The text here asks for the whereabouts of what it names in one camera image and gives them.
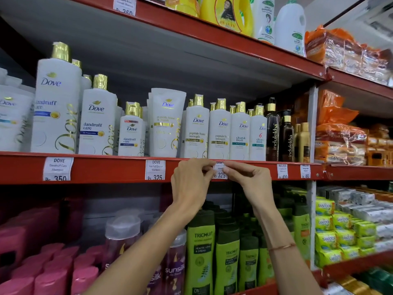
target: dove clean & fresh shampoo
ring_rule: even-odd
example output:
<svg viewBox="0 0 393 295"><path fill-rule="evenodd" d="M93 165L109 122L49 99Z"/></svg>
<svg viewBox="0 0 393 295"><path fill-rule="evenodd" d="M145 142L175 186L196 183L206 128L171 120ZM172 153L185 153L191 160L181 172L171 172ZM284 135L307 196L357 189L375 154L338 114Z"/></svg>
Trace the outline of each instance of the dove clean & fresh shampoo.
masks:
<svg viewBox="0 0 393 295"><path fill-rule="evenodd" d="M106 90L107 82L97 74L93 89L83 92L79 154L113 155L117 97Z"/></svg>
<svg viewBox="0 0 393 295"><path fill-rule="evenodd" d="M52 58L38 61L31 152L76 152L81 77L62 42L53 43Z"/></svg>

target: hand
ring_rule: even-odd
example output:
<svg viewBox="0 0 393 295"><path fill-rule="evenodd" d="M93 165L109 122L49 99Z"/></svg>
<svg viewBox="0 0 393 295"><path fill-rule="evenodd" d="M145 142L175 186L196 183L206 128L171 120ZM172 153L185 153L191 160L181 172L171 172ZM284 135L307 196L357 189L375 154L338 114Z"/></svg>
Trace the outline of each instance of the hand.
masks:
<svg viewBox="0 0 393 295"><path fill-rule="evenodd" d="M230 180L243 187L244 194L254 209L260 211L261 209L276 208L269 169L234 160L224 161L224 164L225 167L222 171L227 174Z"/></svg>
<svg viewBox="0 0 393 295"><path fill-rule="evenodd" d="M191 220L206 200L210 181L214 177L215 161L207 158L182 160L171 177L173 204Z"/></svg>

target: gold bottle cap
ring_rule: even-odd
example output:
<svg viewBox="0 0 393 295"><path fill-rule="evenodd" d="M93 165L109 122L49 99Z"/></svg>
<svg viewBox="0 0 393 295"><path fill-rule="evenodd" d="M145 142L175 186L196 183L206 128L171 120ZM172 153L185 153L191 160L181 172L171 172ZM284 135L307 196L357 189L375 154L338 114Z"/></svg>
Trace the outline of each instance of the gold bottle cap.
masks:
<svg viewBox="0 0 393 295"><path fill-rule="evenodd" d="M216 110L226 110L226 99L225 98L217 98L216 102Z"/></svg>
<svg viewBox="0 0 393 295"><path fill-rule="evenodd" d="M236 113L245 113L246 103L244 101L236 103Z"/></svg>
<svg viewBox="0 0 393 295"><path fill-rule="evenodd" d="M91 82L93 81L93 77L91 75L84 74L83 77L85 77L86 79L89 79Z"/></svg>
<svg viewBox="0 0 393 295"><path fill-rule="evenodd" d="M82 69L82 62L76 59L72 59L72 65L78 66L80 69Z"/></svg>
<svg viewBox="0 0 393 295"><path fill-rule="evenodd" d="M301 131L308 131L308 122L302 123L301 127L300 127L300 130Z"/></svg>
<svg viewBox="0 0 393 295"><path fill-rule="evenodd" d="M140 117L141 105L137 102L125 103L125 114Z"/></svg>
<svg viewBox="0 0 393 295"><path fill-rule="evenodd" d="M267 111L268 112L274 112L276 110L276 104L275 103L268 103L266 105Z"/></svg>
<svg viewBox="0 0 393 295"><path fill-rule="evenodd" d="M62 42L54 42L52 49L52 58L62 59L71 63L70 47Z"/></svg>
<svg viewBox="0 0 393 295"><path fill-rule="evenodd" d="M108 84L108 77L103 74L96 74L94 76L93 88L99 88L106 90Z"/></svg>
<svg viewBox="0 0 393 295"><path fill-rule="evenodd" d="M254 106L254 116L263 116L263 105L257 104Z"/></svg>
<svg viewBox="0 0 393 295"><path fill-rule="evenodd" d="M194 106L195 105L200 105L201 107L203 107L203 95L195 94L195 96L194 96Z"/></svg>

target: thin bracelet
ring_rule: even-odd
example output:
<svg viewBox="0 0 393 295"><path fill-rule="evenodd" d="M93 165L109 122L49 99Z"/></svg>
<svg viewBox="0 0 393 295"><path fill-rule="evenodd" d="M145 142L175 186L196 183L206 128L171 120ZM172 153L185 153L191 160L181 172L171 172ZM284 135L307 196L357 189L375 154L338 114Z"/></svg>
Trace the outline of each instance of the thin bracelet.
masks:
<svg viewBox="0 0 393 295"><path fill-rule="evenodd" d="M290 248L290 247L294 247L294 246L296 246L296 244L291 243L290 245L284 245L284 246L268 249L268 251L277 251L279 249L285 249L285 248Z"/></svg>

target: green shampoo bottle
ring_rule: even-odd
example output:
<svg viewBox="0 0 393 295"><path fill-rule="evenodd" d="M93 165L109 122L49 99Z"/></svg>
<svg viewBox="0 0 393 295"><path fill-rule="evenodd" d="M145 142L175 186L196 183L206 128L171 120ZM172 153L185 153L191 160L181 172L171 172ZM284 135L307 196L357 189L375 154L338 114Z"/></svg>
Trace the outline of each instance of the green shampoo bottle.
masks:
<svg viewBox="0 0 393 295"><path fill-rule="evenodd" d="M258 287L273 283L274 269L264 235L259 237Z"/></svg>
<svg viewBox="0 0 393 295"><path fill-rule="evenodd" d="M293 209L294 239L306 264L310 267L310 215L307 204L296 203Z"/></svg>
<svg viewBox="0 0 393 295"><path fill-rule="evenodd" d="M187 228L185 295L213 295L214 212L199 210Z"/></svg>
<svg viewBox="0 0 393 295"><path fill-rule="evenodd" d="M240 238L239 292L256 288L258 255L258 237L245 236Z"/></svg>
<svg viewBox="0 0 393 295"><path fill-rule="evenodd" d="M237 292L237 264L240 240L237 225L221 226L216 242L216 279L214 295Z"/></svg>

